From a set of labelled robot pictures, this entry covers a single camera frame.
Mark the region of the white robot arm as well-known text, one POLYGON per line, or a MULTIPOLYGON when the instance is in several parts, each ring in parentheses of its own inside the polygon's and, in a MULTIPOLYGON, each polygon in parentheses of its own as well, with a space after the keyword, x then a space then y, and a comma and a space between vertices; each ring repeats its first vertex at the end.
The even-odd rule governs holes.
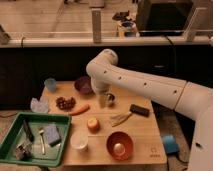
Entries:
POLYGON ((96 94, 111 85, 148 98, 195 121, 188 171, 213 171, 213 88, 117 67, 118 56, 102 50, 86 66, 96 94))

